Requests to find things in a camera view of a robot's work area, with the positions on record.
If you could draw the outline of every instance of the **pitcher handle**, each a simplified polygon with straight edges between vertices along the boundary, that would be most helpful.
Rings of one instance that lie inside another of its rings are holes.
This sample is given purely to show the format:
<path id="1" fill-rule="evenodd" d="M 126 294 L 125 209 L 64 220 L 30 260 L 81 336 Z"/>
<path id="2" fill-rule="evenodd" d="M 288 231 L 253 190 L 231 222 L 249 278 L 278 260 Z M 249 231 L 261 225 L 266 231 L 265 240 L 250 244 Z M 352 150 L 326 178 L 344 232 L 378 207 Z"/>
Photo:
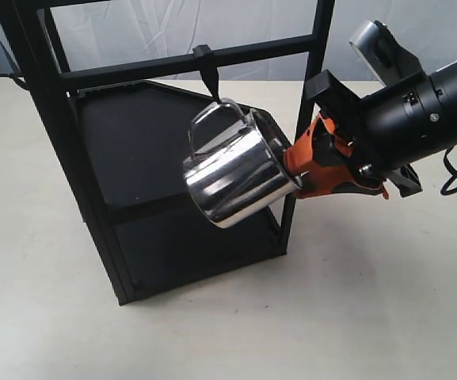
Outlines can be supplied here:
<path id="1" fill-rule="evenodd" d="M 233 110 L 238 118 L 245 124 L 246 123 L 246 116 L 244 115 L 244 112 L 242 112 L 241 108 L 238 106 L 237 103 L 232 101 L 231 99 L 227 97 L 222 97 L 221 98 L 221 103 L 210 103 L 209 106 L 204 108 L 198 115 L 194 117 L 194 119 L 191 121 L 191 125 L 189 126 L 188 129 L 188 139 L 189 139 L 189 149 L 191 150 L 191 157 L 194 158 L 196 156 L 195 153 L 195 145 L 193 143 L 193 136 L 195 133 L 196 128 L 203 122 L 205 119 L 207 119 L 210 115 L 212 115 L 214 112 L 218 111 L 221 108 L 229 108 Z"/>

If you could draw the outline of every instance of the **black metal frame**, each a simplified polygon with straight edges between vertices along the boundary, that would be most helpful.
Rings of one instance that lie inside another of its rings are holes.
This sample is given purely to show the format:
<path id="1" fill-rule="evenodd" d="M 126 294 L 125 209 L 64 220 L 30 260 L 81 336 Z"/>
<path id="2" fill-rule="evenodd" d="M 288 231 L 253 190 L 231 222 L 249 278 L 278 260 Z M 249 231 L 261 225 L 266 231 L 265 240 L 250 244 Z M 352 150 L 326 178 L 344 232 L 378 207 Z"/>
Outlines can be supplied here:
<path id="1" fill-rule="evenodd" d="M 187 199 L 184 195 L 171 196 L 111 210 L 103 199 L 86 147 L 78 136 L 68 93 L 74 94 L 89 87 L 195 71 L 200 66 L 193 54 L 188 54 L 70 71 L 50 8 L 99 1 L 101 0 L 0 0 L 0 22 L 116 296 L 124 304 L 137 299 L 140 294 L 131 283 L 114 226 L 130 219 L 162 212 Z M 215 63 L 222 67 L 308 52 L 304 79 L 312 78 L 322 69 L 334 3 L 335 0 L 318 0 L 314 28 L 310 35 L 214 50 Z M 309 126 L 313 106 L 303 93 L 295 137 L 300 136 Z M 287 196 L 279 235 L 283 252 L 288 245 L 294 209 L 295 198 Z"/>

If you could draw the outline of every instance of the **black metal rack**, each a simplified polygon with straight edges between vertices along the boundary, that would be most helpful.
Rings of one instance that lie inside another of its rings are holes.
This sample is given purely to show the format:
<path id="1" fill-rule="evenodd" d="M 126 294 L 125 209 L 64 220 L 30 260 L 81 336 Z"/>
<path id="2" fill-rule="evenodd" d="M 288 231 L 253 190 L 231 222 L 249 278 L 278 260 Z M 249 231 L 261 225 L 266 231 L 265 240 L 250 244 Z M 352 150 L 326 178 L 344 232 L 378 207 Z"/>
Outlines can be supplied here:
<path id="1" fill-rule="evenodd" d="M 293 196 L 280 223 L 266 208 L 221 230 L 185 194 L 181 128 L 210 98 L 144 79 L 199 70 L 193 54 L 70 71 L 51 8 L 97 1 L 0 0 L 0 22 L 119 303 L 284 255 Z M 308 52 L 305 80 L 312 78 L 322 69 L 333 6 L 318 0 L 310 35 L 214 50 L 215 63 Z M 163 120 L 156 102 L 177 111 Z M 312 112 L 303 95 L 295 137 Z M 163 142 L 177 152 L 161 152 Z"/>

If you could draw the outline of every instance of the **white table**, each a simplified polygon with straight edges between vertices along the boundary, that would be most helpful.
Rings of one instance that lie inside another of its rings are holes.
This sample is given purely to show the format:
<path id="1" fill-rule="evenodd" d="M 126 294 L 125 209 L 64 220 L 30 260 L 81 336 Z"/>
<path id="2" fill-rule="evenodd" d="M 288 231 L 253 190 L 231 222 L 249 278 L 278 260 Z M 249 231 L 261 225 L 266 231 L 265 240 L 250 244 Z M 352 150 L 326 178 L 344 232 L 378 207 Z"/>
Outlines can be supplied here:
<path id="1" fill-rule="evenodd" d="M 221 85 L 290 137 L 300 91 Z M 457 196 L 441 156 L 416 170 L 408 199 L 299 202 L 286 257 L 119 307 L 29 94 L 0 79 L 0 379 L 457 378 Z"/>

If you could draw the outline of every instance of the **metal cup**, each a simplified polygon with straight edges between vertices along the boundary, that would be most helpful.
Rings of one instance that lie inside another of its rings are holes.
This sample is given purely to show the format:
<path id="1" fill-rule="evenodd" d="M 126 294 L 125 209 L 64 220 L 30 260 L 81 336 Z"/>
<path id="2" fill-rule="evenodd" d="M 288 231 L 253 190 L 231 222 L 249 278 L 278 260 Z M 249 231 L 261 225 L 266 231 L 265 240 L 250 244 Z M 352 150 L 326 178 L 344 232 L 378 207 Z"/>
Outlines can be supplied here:
<path id="1" fill-rule="evenodd" d="M 221 108 L 238 121 L 201 148 L 195 148 L 196 129 Z M 234 101 L 223 98 L 200 112 L 191 123 L 191 156 L 183 162 L 184 179 L 198 208 L 215 225 L 233 226 L 301 186 L 288 175 L 278 158 L 288 142 L 265 128 L 262 134 L 251 109 L 244 115 Z"/>

